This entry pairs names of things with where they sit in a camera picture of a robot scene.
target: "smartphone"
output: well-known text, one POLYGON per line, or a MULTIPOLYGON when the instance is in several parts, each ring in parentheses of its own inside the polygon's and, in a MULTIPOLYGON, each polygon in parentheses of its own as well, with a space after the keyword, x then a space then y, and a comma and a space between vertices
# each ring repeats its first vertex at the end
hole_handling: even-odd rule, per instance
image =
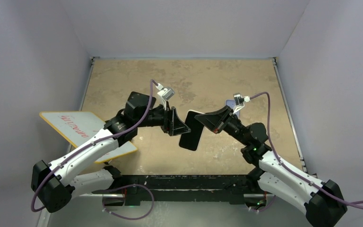
POLYGON ((202 131, 204 130, 204 125, 194 118, 198 114, 203 113, 195 110, 189 110, 187 112, 186 121, 184 123, 191 129, 191 132, 180 136, 179 147, 192 151, 197 150, 202 131))

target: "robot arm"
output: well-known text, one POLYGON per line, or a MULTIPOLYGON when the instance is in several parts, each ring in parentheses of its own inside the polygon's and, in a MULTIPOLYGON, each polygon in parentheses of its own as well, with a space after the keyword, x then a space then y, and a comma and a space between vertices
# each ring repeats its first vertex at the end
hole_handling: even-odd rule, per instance
POLYGON ((332 180, 326 183, 306 174, 284 159, 276 157, 272 148, 265 144, 268 140, 266 128, 262 123, 244 126, 225 106, 222 109, 195 116, 195 119, 213 133, 227 132, 230 136, 245 145, 241 149, 244 159, 255 168, 247 174, 247 185, 252 189, 262 189, 294 205, 315 227, 334 226, 346 213, 347 206, 328 197, 314 185, 343 199, 339 186, 332 180), (289 172, 282 163, 310 181, 307 183, 289 172))
POLYGON ((42 181, 50 175, 38 193, 38 198, 49 212, 60 210, 71 198, 81 194, 108 189, 113 180, 120 177, 120 172, 113 166, 106 166, 104 169, 91 174, 78 174, 102 155, 117 149, 135 137, 138 131, 137 127, 128 132, 125 131, 140 121, 147 108, 149 108, 148 114, 138 127, 160 126, 162 131, 170 136, 191 131, 179 119, 176 109, 169 107, 168 100, 174 94, 173 90, 160 84, 157 85, 157 88, 160 89, 158 96, 162 105, 152 109, 155 98, 152 98, 151 106, 148 107, 149 96, 132 92, 123 109, 123 114, 122 111, 119 111, 115 117, 106 121, 104 127, 89 141, 48 164, 41 160, 34 165, 31 183, 34 192, 37 191, 42 181), (117 138, 111 137, 121 132, 124 134, 117 138))

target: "purple cable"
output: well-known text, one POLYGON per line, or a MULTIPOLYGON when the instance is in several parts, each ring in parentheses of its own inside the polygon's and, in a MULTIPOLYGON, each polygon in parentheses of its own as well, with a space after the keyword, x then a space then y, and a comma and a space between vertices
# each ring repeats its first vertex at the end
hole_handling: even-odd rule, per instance
MULTIPOLYGON (((151 103, 152 103, 152 93, 153 93, 153 88, 152 88, 152 84, 155 84, 155 85, 158 85, 158 83, 156 83, 153 79, 151 79, 151 81, 150 81, 150 91, 149 91, 149 99, 148 99, 148 105, 147 105, 147 108, 146 108, 146 110, 145 110, 145 112, 144 112, 144 114, 143 114, 143 116, 141 117, 141 119, 135 124, 135 125, 133 125, 132 127, 130 127, 129 129, 126 129, 125 131, 122 131, 122 132, 119 132, 119 133, 116 133, 116 134, 114 134, 114 135, 110 135, 110 136, 106 136, 106 137, 102 137, 102 138, 100 138, 100 139, 97 139, 97 140, 95 140, 94 141, 94 143, 99 143, 99 142, 101 142, 101 141, 104 141, 104 140, 107 140, 107 139, 110 139, 110 138, 116 138, 116 137, 119 137, 119 136, 121 136, 121 135, 123 135, 123 134, 125 134, 125 133, 128 133, 128 132, 130 132, 130 131, 132 131, 132 130, 134 130, 136 127, 138 127, 138 125, 140 125, 141 124, 141 122, 145 119, 145 117, 147 116, 147 114, 148 114, 148 111, 149 111, 149 108, 150 108, 150 106, 151 106, 151 103)), ((87 145, 85 145, 84 147, 82 147, 82 148, 80 148, 78 151, 76 151, 76 152, 74 152, 73 154, 71 154, 71 155, 69 155, 66 159, 64 159, 61 163, 60 163, 60 165, 62 166, 62 165, 64 165, 65 163, 67 163, 67 162, 69 162, 72 158, 74 158, 74 156, 76 156, 76 155, 78 155, 80 152, 82 152, 82 151, 84 151, 85 149, 87 149, 87 148, 89 148, 89 147, 91 147, 93 144, 91 144, 91 143, 89 143, 89 144, 87 144, 87 145)), ((39 211, 42 211, 44 208, 45 208, 45 206, 42 206, 42 207, 40 207, 40 208, 38 208, 38 209, 36 209, 35 207, 34 207, 34 205, 35 205, 35 200, 37 199, 37 196, 38 196, 38 194, 40 193, 40 191, 41 191, 41 189, 42 189, 42 187, 46 184, 46 182, 48 181, 48 179, 56 172, 56 171, 58 171, 58 169, 59 169, 60 167, 59 166, 57 166, 57 167, 55 167, 44 179, 43 179, 43 181, 41 182, 41 184, 38 186, 38 188, 37 188, 37 190, 35 191, 35 193, 34 193, 34 195, 33 195, 33 199, 31 200, 31 211, 32 212, 39 212, 39 211)))
MULTIPOLYGON (((273 146, 273 143, 272 143, 272 139, 270 138, 270 130, 269 130, 269 122, 270 122, 270 96, 269 96, 269 93, 268 92, 261 92, 261 93, 258 93, 256 95, 250 97, 250 99, 255 99, 256 97, 258 97, 260 95, 267 95, 267 97, 268 97, 268 122, 267 122, 268 125, 267 125, 267 131, 268 131, 269 143, 270 143, 270 146, 272 148, 273 153, 276 156, 277 161, 280 163, 279 155, 276 153, 275 147, 273 146)), ((293 170, 289 169, 289 167, 287 167, 284 163, 280 163, 280 164, 282 164, 282 166, 287 171, 289 171, 291 174, 293 174, 296 177, 300 178, 301 180, 307 182, 308 184, 311 184, 311 181, 310 180, 308 180, 307 178, 305 178, 303 176, 300 176, 299 174, 295 173, 293 170)), ((338 198, 338 197, 330 194, 329 192, 327 192, 326 190, 324 190, 323 188, 319 187, 316 184, 313 184, 312 186, 314 186, 315 188, 317 188, 321 192, 325 193, 327 196, 331 197, 332 199, 334 199, 334 200, 336 200, 336 201, 338 201, 338 202, 340 202, 342 204, 345 204, 347 206, 350 206, 350 207, 354 207, 354 208, 358 208, 358 209, 362 209, 363 210, 363 206, 358 205, 358 204, 363 204, 363 201, 347 202, 347 201, 342 200, 341 198, 338 198)))
POLYGON ((102 198, 102 206, 104 207, 103 211, 106 211, 108 212, 109 214, 112 214, 112 215, 115 215, 117 216, 118 218, 122 218, 122 219, 126 219, 126 220, 140 220, 140 219, 143 219, 145 218, 146 216, 148 216, 152 209, 154 209, 154 195, 152 194, 152 192, 145 186, 141 185, 141 184, 129 184, 129 185, 126 185, 126 186, 123 186, 123 187, 120 187, 120 188, 115 188, 115 189, 109 189, 109 190, 103 190, 103 192, 115 192, 117 190, 122 190, 124 188, 130 188, 130 187, 134 187, 134 186, 137 186, 137 187, 141 187, 141 188, 144 188, 145 190, 148 191, 149 195, 151 196, 151 199, 152 199, 152 203, 151 203, 151 208, 149 209, 149 211, 144 214, 143 216, 141 217, 138 217, 138 218, 128 218, 128 217, 125 217, 125 216, 122 216, 122 215, 119 215, 119 214, 115 214, 113 213, 112 211, 108 210, 106 207, 105 207, 105 203, 104 203, 104 198, 102 198))

